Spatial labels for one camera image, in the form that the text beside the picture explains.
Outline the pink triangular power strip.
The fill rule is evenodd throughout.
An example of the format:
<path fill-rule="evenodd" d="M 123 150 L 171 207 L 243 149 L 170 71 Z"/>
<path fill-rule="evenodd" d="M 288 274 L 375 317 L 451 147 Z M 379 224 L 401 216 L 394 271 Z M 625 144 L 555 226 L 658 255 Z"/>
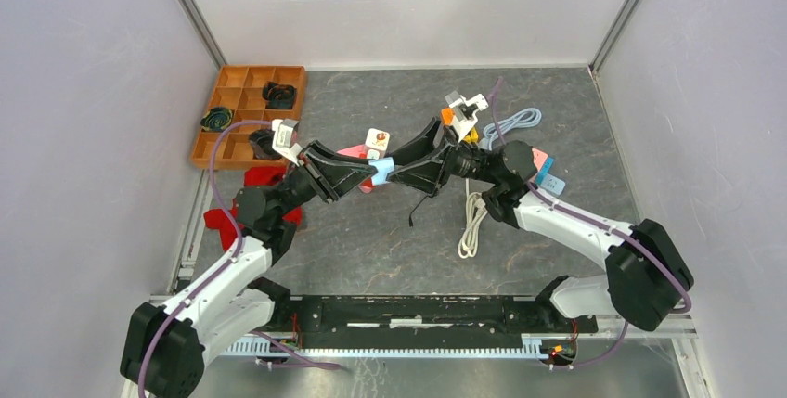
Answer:
<path fill-rule="evenodd" d="M 343 148 L 338 150 L 338 153 L 343 156 L 360 158 L 360 159 L 364 159 L 367 156 L 367 152 L 365 151 L 363 145 L 356 145 L 348 148 Z M 373 190 L 373 187 L 368 180 L 365 180 L 361 185 L 358 186 L 358 189 L 361 192 L 368 194 Z"/>

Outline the small light blue cube socket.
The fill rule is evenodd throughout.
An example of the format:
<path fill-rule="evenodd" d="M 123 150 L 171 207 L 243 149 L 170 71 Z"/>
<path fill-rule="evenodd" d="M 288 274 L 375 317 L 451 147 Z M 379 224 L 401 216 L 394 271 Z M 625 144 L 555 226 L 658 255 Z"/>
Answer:
<path fill-rule="evenodd" d="M 391 157 L 370 160 L 368 164 L 376 171 L 369 178 L 372 186 L 382 186 L 389 183 L 388 177 L 395 170 L 395 163 Z"/>

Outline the white tiger cube socket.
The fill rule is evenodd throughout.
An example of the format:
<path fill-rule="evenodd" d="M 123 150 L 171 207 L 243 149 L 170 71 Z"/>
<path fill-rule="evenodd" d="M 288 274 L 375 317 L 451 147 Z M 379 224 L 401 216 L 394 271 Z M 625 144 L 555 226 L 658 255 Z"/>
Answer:
<path fill-rule="evenodd" d="M 369 128 L 363 144 L 363 156 L 369 160 L 384 158 L 390 143 L 390 137 L 388 132 Z"/>

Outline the blue plug adapter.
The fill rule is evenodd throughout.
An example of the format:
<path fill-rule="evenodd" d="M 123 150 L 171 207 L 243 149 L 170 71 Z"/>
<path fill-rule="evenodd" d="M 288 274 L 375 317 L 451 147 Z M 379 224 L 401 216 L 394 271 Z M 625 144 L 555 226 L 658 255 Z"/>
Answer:
<path fill-rule="evenodd" d="M 535 177 L 535 183 L 537 185 L 540 185 L 540 184 L 542 184 L 544 182 L 544 180 L 548 176 L 549 170 L 550 170 L 553 162 L 554 162 L 554 159 L 552 157 L 547 157 L 545 159 L 544 163 L 540 167 L 539 172 L 537 173 L 537 175 Z"/>

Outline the yellow cube socket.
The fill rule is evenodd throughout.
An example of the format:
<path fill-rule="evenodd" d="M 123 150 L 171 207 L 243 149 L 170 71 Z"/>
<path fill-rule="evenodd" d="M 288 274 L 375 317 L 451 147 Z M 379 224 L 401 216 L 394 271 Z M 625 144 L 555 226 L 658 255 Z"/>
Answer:
<path fill-rule="evenodd" d="M 470 143 L 470 144 L 477 144 L 480 140 L 479 134 L 476 128 L 470 129 L 470 131 L 464 136 L 463 141 Z"/>

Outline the pink cube socket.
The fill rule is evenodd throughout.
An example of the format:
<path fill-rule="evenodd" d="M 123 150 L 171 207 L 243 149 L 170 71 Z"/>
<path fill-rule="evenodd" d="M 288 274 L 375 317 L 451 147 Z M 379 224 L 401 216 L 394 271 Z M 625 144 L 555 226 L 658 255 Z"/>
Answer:
<path fill-rule="evenodd" d="M 548 153 L 538 148 L 532 148 L 532 153 L 533 153 L 533 163 L 536 168 L 536 172 L 539 173 L 544 167 L 545 163 L 547 162 Z"/>

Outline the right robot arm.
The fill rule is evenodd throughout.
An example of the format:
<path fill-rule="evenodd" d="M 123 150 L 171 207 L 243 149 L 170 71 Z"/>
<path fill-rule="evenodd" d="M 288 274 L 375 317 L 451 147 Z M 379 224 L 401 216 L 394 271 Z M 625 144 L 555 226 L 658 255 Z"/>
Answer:
<path fill-rule="evenodd" d="M 573 318 L 618 315 L 654 331 L 670 315 L 692 308 L 692 273 L 665 228 L 644 219 L 634 225 L 587 212 L 535 185 L 533 149 L 513 140 L 492 150 L 459 139 L 432 119 L 416 138 L 390 153 L 387 181 L 433 197 L 452 176 L 490 185 L 482 203 L 494 220 L 550 238 L 584 256 L 602 274 L 560 276 L 538 295 L 536 320 L 559 331 Z"/>

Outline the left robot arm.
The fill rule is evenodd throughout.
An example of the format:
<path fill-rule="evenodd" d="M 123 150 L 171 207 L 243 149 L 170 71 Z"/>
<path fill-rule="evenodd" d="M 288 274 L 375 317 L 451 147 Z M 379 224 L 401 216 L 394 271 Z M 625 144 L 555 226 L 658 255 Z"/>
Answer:
<path fill-rule="evenodd" d="M 335 153 L 313 142 L 272 186 L 245 186 L 226 217 L 233 246 L 185 289 L 131 314 L 120 372 L 140 397 L 188 397 L 206 367 L 245 334 L 281 330 L 290 304 L 253 286 L 290 248 L 296 225 L 286 214 L 314 198 L 338 200 L 379 172 L 374 160 Z"/>

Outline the orange power strip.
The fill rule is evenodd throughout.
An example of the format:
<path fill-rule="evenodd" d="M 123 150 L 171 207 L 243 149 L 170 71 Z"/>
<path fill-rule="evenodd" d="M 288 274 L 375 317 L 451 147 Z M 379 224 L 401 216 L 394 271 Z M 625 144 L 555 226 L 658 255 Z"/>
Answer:
<path fill-rule="evenodd" d="M 455 118 L 455 114 L 451 108 L 446 107 L 441 109 L 440 118 L 444 126 L 451 126 Z"/>

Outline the black coiled item bottom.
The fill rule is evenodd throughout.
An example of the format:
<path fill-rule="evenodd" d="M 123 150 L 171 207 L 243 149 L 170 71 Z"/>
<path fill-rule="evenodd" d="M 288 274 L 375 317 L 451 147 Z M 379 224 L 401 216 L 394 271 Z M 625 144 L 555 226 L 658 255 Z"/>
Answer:
<path fill-rule="evenodd" d="M 255 160 L 279 160 L 281 156 L 274 150 L 275 132 L 259 129 L 249 134 L 248 141 Z"/>

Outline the black coiled item top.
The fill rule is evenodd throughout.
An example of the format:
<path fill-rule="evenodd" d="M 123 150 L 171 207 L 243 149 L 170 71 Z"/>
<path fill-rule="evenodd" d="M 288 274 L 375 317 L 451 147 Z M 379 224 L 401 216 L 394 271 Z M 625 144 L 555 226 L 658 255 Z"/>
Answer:
<path fill-rule="evenodd" d="M 290 110 L 297 99 L 297 88 L 290 84 L 268 81 L 262 88 L 262 96 L 268 109 Z"/>

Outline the wooden compartment tray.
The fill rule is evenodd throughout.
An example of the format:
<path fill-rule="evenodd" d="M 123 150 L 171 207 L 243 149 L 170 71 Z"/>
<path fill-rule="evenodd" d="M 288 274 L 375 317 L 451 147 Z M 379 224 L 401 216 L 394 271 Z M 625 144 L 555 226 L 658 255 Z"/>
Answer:
<path fill-rule="evenodd" d="M 297 88 L 297 99 L 290 110 L 268 109 L 262 88 L 268 81 L 290 84 Z M 284 166 L 286 160 L 255 160 L 248 137 L 262 126 L 259 121 L 301 118 L 308 76 L 303 66 L 224 66 L 219 70 L 213 92 L 202 117 L 213 107 L 224 106 L 235 111 L 232 124 L 221 133 L 206 133 L 200 129 L 191 151 L 191 161 L 200 169 L 207 169 L 215 157 L 216 170 L 241 170 L 261 166 Z"/>

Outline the red cloth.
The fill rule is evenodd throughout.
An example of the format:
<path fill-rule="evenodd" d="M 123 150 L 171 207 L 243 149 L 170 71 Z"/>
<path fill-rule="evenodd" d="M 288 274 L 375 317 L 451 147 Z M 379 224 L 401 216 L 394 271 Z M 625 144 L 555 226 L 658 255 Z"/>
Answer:
<path fill-rule="evenodd" d="M 285 175 L 285 168 L 280 167 L 254 167 L 244 174 L 244 187 L 273 186 L 280 182 Z M 237 232 L 221 208 L 213 208 L 203 214 L 205 227 L 219 232 L 221 246 L 224 252 L 234 248 Z M 297 207 L 284 215 L 284 221 L 300 227 L 303 220 L 303 209 Z"/>

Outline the black green coiled item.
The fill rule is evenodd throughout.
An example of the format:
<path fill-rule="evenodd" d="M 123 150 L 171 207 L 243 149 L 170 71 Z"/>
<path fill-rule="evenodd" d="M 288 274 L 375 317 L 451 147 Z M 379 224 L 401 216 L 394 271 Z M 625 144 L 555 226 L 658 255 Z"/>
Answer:
<path fill-rule="evenodd" d="M 233 122 L 233 109 L 217 106 L 210 108 L 200 120 L 200 129 L 206 133 L 221 133 Z"/>

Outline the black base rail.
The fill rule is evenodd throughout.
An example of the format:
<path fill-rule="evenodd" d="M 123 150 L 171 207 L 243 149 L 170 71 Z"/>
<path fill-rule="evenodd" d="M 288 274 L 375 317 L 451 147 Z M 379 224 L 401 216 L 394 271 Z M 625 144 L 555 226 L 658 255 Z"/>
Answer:
<path fill-rule="evenodd" d="M 591 334 L 593 318 L 566 318 L 529 296 L 292 296 L 259 330 L 301 349 L 514 349 L 524 335 Z"/>

